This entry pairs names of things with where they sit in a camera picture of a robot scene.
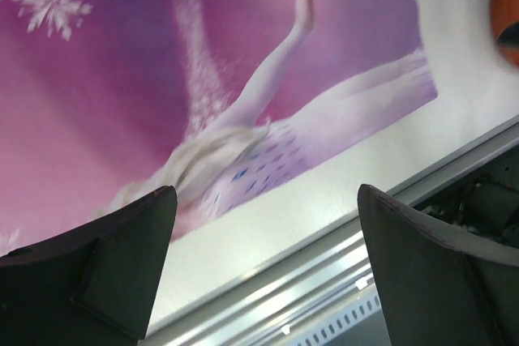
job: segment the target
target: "purple background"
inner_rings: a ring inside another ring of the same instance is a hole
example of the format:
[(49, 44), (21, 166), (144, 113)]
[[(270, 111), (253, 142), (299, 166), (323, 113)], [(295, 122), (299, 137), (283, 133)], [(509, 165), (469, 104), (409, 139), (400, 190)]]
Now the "purple background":
[[(174, 0), (84, 0), (70, 41), (27, 34), (0, 2), (0, 235), (20, 245), (86, 222), (147, 177), (187, 126), (185, 48)], [(237, 96), (285, 37), (294, 0), (203, 0), (208, 46)], [(333, 84), (420, 45), (414, 0), (317, 0), (314, 33), (265, 115), (289, 116)]]

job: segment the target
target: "elsa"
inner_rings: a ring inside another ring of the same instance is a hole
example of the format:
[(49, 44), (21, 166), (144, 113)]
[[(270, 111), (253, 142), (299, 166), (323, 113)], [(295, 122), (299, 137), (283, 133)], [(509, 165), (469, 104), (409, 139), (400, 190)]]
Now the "elsa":
[(174, 186), (178, 210), (172, 239), (177, 239), (382, 130), (398, 120), (406, 106), (433, 97), (420, 49), (342, 81), (291, 117), (257, 126), (314, 24), (314, 0), (295, 0), (292, 30), (259, 65), (236, 101), (180, 144), (148, 180), (122, 188), (101, 214), (160, 186)]

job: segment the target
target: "frozen poster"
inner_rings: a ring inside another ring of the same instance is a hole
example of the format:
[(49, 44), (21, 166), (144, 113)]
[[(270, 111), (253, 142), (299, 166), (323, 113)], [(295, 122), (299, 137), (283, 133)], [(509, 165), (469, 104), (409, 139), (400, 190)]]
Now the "frozen poster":
[(164, 185), (174, 241), (436, 98), (415, 0), (1, 0), (0, 43), (1, 254)]

